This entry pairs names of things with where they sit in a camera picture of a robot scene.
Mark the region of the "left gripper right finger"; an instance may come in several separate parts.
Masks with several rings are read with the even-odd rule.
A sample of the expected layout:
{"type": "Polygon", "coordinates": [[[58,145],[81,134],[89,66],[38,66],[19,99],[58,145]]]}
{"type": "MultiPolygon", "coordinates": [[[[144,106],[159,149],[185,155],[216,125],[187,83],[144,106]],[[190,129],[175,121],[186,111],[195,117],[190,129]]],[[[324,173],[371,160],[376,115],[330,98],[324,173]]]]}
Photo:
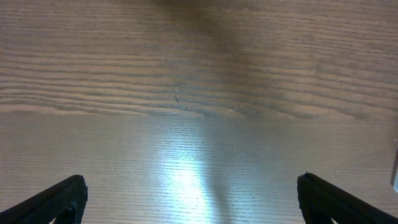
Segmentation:
{"type": "Polygon", "coordinates": [[[397,224],[397,218],[312,174],[297,178],[306,224],[397,224]]]}

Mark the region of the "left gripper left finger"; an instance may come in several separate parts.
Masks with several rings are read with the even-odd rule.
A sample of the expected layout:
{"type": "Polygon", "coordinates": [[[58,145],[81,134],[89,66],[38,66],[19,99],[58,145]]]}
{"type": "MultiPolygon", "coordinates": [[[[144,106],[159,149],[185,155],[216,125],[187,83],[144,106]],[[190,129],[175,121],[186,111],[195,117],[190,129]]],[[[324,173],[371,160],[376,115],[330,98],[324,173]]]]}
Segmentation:
{"type": "Polygon", "coordinates": [[[1,212],[3,224],[80,224],[88,201],[82,175],[73,175],[1,212]]]}

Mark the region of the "clear plastic container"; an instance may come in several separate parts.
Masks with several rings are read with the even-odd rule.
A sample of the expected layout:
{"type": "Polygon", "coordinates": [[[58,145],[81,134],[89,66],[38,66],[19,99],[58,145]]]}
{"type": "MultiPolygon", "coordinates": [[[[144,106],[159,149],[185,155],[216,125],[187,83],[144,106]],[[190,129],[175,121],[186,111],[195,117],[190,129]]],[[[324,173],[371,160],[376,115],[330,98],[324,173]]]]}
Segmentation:
{"type": "Polygon", "coordinates": [[[398,163],[398,154],[397,151],[394,156],[394,164],[392,168],[392,176],[391,176],[391,185],[393,186],[393,189],[395,192],[398,192],[397,189],[397,163],[398,163]]]}

